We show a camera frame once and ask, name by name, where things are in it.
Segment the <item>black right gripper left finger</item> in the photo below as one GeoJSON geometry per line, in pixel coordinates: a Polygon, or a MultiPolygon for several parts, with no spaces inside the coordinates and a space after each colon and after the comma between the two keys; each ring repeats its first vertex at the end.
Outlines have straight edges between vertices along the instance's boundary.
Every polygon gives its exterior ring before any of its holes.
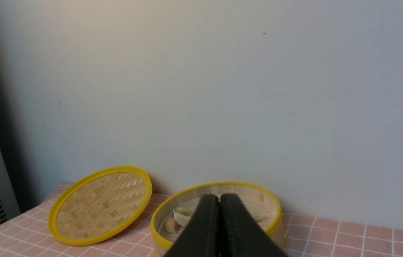
{"type": "Polygon", "coordinates": [[[165,253],[166,257],[218,257],[219,200],[205,194],[182,234],[165,253]]]}

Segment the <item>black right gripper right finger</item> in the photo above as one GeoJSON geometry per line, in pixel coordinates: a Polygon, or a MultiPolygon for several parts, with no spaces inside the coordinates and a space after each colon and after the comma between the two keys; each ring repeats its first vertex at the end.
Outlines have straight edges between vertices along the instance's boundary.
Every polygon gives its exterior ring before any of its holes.
{"type": "Polygon", "coordinates": [[[237,194],[223,194],[219,206],[222,218],[219,229],[221,257],[288,256],[254,221],[237,194]]]}

